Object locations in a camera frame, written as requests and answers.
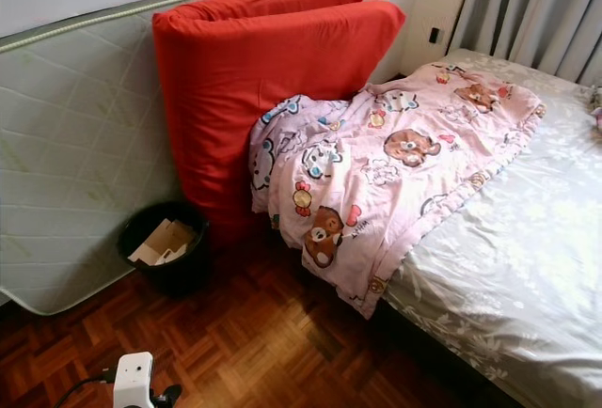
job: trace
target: gray bedsheet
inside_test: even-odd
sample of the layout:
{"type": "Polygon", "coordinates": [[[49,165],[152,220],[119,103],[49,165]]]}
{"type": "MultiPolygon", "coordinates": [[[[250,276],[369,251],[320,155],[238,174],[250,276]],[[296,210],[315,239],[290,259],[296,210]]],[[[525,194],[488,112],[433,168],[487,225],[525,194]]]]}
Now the gray bedsheet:
{"type": "Polygon", "coordinates": [[[547,105],[528,149],[410,252],[387,301],[537,407],[602,406],[602,134],[589,90],[486,55],[446,60],[547,105]]]}

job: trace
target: black trash bin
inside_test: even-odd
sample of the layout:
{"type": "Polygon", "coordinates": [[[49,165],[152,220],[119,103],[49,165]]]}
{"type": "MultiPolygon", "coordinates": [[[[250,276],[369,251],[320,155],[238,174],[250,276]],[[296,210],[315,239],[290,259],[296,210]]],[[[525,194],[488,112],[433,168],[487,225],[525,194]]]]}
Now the black trash bin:
{"type": "Polygon", "coordinates": [[[212,269],[206,233],[209,223],[190,204],[169,201],[150,206],[134,215],[118,238],[119,255],[128,265],[142,272],[161,292],[180,297],[198,289],[207,281],[212,269]],[[147,265],[128,259],[152,232],[167,219],[179,220],[197,233],[186,253],[161,265],[147,265]]]}

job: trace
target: pillow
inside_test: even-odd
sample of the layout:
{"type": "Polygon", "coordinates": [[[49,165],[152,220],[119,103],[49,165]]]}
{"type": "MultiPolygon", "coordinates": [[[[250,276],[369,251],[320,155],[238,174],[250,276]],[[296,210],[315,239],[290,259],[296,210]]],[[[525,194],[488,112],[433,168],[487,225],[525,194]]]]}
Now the pillow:
{"type": "Polygon", "coordinates": [[[208,0],[153,17],[172,152],[213,248],[262,223],[247,170],[255,121],[297,93],[349,98],[397,35],[397,7],[358,1],[208,0]]]}

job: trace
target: blanket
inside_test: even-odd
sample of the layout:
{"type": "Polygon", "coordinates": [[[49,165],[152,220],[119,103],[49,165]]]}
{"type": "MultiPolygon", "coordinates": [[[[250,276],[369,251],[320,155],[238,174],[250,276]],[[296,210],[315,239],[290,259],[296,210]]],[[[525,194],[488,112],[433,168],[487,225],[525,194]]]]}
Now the blanket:
{"type": "Polygon", "coordinates": [[[525,148],[524,87],[428,64],[351,101],[294,96],[251,132],[253,211],[369,318],[404,255],[525,148]]]}

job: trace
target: black cable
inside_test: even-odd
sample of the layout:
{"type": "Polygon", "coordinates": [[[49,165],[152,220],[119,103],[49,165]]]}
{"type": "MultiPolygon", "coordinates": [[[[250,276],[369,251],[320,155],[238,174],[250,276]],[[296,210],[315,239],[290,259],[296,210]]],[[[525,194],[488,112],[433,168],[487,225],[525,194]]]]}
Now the black cable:
{"type": "Polygon", "coordinates": [[[90,378],[85,378],[84,380],[82,380],[81,382],[77,382],[76,384],[74,384],[71,389],[69,391],[67,391],[63,397],[61,397],[57,403],[55,403],[55,407],[54,408],[58,408],[60,405],[62,405],[65,400],[67,399],[68,396],[70,396],[75,390],[77,390],[78,388],[82,387],[84,384],[86,383],[94,383],[94,382],[99,382],[99,383],[114,383],[115,382],[115,374],[117,372],[117,369],[115,368],[111,368],[111,369],[103,369],[103,373],[101,375],[97,375],[95,377],[90,377],[90,378]]]}

